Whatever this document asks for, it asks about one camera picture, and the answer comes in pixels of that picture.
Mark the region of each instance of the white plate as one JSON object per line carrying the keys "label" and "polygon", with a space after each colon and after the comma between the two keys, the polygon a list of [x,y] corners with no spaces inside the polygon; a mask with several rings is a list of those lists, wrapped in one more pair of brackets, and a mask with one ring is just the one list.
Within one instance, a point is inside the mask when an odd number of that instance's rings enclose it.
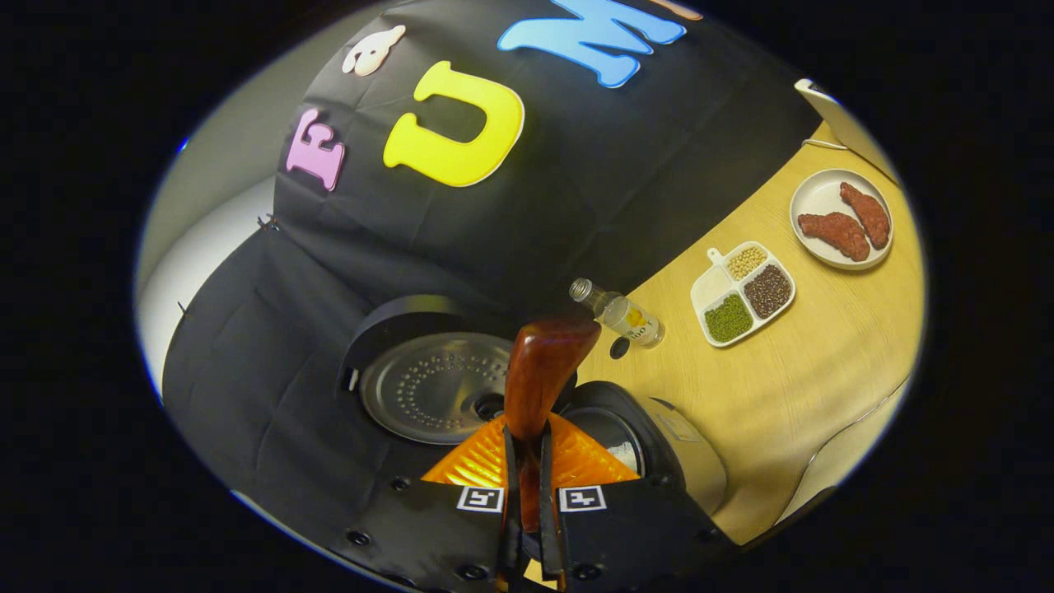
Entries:
{"label": "white plate", "polygon": [[[853,207],[848,203],[842,201],[841,195],[839,195],[842,181],[877,199],[882,205],[882,210],[885,211],[885,216],[890,219],[890,239],[886,241],[885,246],[875,249],[871,239],[866,239],[867,245],[871,246],[871,252],[867,253],[867,257],[863,261],[854,261],[842,255],[841,251],[827,244],[822,238],[805,236],[798,225],[799,214],[819,214],[822,216],[831,212],[848,214],[859,222],[860,218],[856,215],[856,212],[853,211]],[[798,189],[794,192],[794,197],[790,198],[790,226],[794,228],[794,233],[798,236],[798,240],[805,245],[805,249],[808,249],[809,253],[843,270],[862,270],[878,264],[893,245],[893,216],[890,215],[890,206],[885,204],[885,198],[882,197],[882,193],[878,191],[878,187],[874,183],[865,179],[863,175],[846,171],[845,169],[827,169],[819,173],[814,173],[798,185]]]}
{"label": "white plate", "polygon": [[[758,266],[750,270],[748,274],[740,279],[734,279],[731,273],[728,271],[727,261],[739,255],[747,246],[757,246],[765,254],[765,260],[761,262]],[[706,337],[706,341],[710,345],[718,349],[724,349],[726,347],[731,347],[736,342],[746,338],[747,336],[754,334],[755,332],[761,330],[766,324],[768,324],[774,319],[778,318],[780,314],[794,301],[795,294],[797,294],[798,289],[795,285],[794,278],[787,272],[787,269],[783,266],[783,262],[773,255],[773,252],[755,240],[747,240],[736,245],[735,249],[728,252],[727,255],[722,255],[717,249],[708,249],[706,255],[710,258],[714,263],[710,265],[703,275],[699,276],[695,283],[691,285],[691,304],[696,311],[696,318],[699,319],[699,325],[703,329],[703,336]],[[746,293],[743,292],[743,286],[758,276],[769,263],[775,264],[783,275],[786,276],[787,281],[790,283],[790,295],[787,298],[787,302],[768,316],[766,319],[761,319],[758,314],[754,312],[754,307],[750,305],[750,300],[746,298]],[[706,312],[716,310],[724,300],[731,296],[733,294],[738,294],[739,298],[743,300],[743,304],[746,307],[747,313],[750,314],[750,319],[753,324],[750,330],[747,330],[743,334],[733,338],[727,342],[718,342],[710,336],[710,331],[706,327]]]}

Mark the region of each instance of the bottle label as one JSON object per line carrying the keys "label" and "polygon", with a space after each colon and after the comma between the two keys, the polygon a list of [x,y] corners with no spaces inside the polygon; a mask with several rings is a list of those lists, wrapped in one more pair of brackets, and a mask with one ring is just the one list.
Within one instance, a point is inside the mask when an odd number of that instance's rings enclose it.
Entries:
{"label": "bottle label", "polygon": [[629,303],[626,315],[609,328],[632,342],[647,344],[659,333],[659,320]]}

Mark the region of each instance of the wooden handle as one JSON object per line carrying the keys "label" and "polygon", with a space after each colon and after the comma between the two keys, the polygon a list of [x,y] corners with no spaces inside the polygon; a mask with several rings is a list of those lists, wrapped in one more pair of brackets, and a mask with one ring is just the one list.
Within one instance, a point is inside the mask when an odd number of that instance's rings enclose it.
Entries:
{"label": "wooden handle", "polygon": [[533,443],[557,396],[600,338],[594,321],[547,320],[525,325],[509,355],[505,418],[512,436]]}

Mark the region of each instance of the black fabric cover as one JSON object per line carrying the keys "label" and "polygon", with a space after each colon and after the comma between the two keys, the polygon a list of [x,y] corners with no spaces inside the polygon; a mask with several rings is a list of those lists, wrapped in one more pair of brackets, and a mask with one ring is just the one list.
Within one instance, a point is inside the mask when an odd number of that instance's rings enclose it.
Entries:
{"label": "black fabric cover", "polygon": [[[688,33],[636,55],[642,67],[620,88],[543,52],[496,50],[519,20],[570,17],[543,0],[407,2],[326,65],[291,117],[280,161],[300,114],[321,107],[348,150],[336,191],[279,165],[279,230],[256,232],[216,269],[165,361],[163,403],[220,480],[308,539],[332,541],[375,483],[419,476],[448,451],[337,410],[340,361],[369,312],[433,293],[519,322],[578,311],[566,295],[578,275],[629,291],[756,191],[819,123],[793,88],[797,74],[752,43],[709,19],[624,3]],[[340,73],[347,47],[395,24],[407,36],[376,73]],[[512,87],[526,105],[508,158],[467,187],[380,160],[407,111],[463,141],[481,129],[471,105],[413,100],[417,80],[444,59]]]}

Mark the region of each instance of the blue letter m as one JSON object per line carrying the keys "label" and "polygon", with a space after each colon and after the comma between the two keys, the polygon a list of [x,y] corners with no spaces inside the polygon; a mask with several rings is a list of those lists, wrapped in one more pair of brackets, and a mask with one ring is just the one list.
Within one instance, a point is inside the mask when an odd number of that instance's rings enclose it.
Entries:
{"label": "blue letter m", "polygon": [[651,47],[619,23],[627,24],[656,43],[672,43],[685,28],[676,22],[653,17],[611,0],[552,0],[578,19],[531,19],[509,27],[497,40],[497,48],[534,47],[580,63],[597,73],[608,88],[626,83],[640,62],[630,56],[610,56],[590,47],[600,45],[639,54],[651,54]]}

